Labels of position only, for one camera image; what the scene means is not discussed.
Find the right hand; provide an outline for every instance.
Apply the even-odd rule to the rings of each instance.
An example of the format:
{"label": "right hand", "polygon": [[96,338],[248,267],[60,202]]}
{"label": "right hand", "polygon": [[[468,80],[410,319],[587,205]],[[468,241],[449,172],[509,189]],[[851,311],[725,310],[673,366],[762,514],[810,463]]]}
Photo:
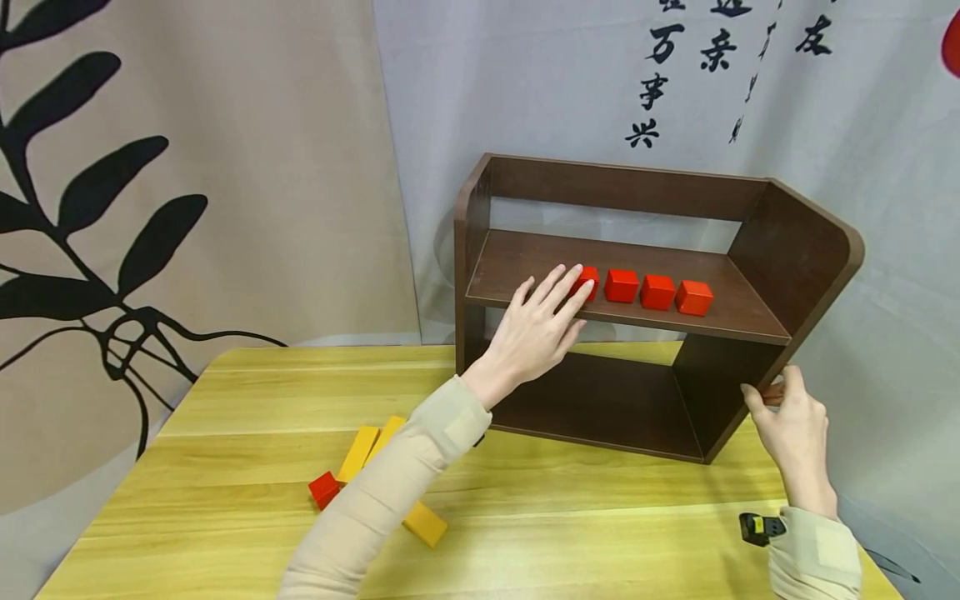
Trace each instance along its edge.
{"label": "right hand", "polygon": [[583,270],[582,265],[569,271],[558,265],[536,289],[532,277],[516,289],[490,347],[460,377],[485,409],[491,410],[521,383],[553,369],[577,341],[587,322],[573,316],[593,289],[591,280],[570,296]]}
{"label": "right hand", "polygon": [[764,395],[751,385],[740,389],[763,447],[780,468],[790,505],[836,519],[836,492],[827,475],[827,407],[806,392],[800,368],[785,367],[783,381]]}

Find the curtain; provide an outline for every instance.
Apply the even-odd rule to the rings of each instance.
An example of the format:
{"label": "curtain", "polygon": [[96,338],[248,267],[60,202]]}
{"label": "curtain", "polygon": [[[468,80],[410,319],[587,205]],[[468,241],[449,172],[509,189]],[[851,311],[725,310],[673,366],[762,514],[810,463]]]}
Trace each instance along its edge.
{"label": "curtain", "polygon": [[[960,597],[960,521],[943,504],[960,494],[960,276],[950,267],[960,255],[960,3],[373,6],[423,341],[451,339],[449,211],[485,152],[784,180],[867,244],[865,266],[797,358],[830,411],[844,518],[890,559],[907,597]],[[720,252],[736,231],[496,199],[492,221]],[[673,335],[611,324],[586,333]]]}
{"label": "curtain", "polygon": [[369,2],[0,6],[16,599],[218,354],[420,333]]}

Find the light wood tabletop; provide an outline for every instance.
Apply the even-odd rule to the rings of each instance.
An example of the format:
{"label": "light wood tabletop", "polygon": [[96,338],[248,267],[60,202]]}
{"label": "light wood tabletop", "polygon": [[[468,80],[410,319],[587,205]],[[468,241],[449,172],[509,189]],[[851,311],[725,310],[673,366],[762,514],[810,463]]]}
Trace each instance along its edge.
{"label": "light wood tabletop", "polygon": [[[679,343],[578,351],[669,364]],[[40,600],[272,598],[360,425],[408,416],[452,347],[258,348],[213,362]],[[775,515],[776,468],[751,421],[705,467],[492,431],[423,499],[434,550],[394,532],[365,598],[772,597],[737,515]],[[864,564],[864,598],[900,598]]]}

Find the beige sleeve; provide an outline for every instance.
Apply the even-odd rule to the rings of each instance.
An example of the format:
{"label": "beige sleeve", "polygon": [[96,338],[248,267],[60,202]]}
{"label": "beige sleeve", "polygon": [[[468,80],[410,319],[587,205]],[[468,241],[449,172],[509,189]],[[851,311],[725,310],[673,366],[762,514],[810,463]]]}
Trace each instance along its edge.
{"label": "beige sleeve", "polygon": [[843,523],[784,508],[786,533],[770,539],[770,584],[782,600],[856,600],[863,573],[856,540]]}
{"label": "beige sleeve", "polygon": [[459,377],[443,384],[320,513],[277,598],[355,598],[387,536],[427,486],[476,444],[491,418]]}

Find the shelf board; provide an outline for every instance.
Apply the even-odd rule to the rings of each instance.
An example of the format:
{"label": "shelf board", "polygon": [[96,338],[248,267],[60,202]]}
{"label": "shelf board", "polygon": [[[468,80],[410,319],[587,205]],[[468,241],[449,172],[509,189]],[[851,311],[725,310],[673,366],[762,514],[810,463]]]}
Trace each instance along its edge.
{"label": "shelf board", "polygon": [[517,286],[532,275],[543,279],[558,264],[582,263],[600,271],[600,287],[608,269],[669,276],[679,287],[682,279],[704,281],[713,291],[713,305],[705,317],[608,302],[603,290],[580,311],[579,317],[641,327],[700,333],[734,340],[786,346],[790,335],[725,254],[655,246],[619,244],[555,235],[491,229],[467,288],[466,302],[506,308]]}
{"label": "shelf board", "polygon": [[494,429],[703,462],[684,398],[663,365],[570,353],[493,409]]}

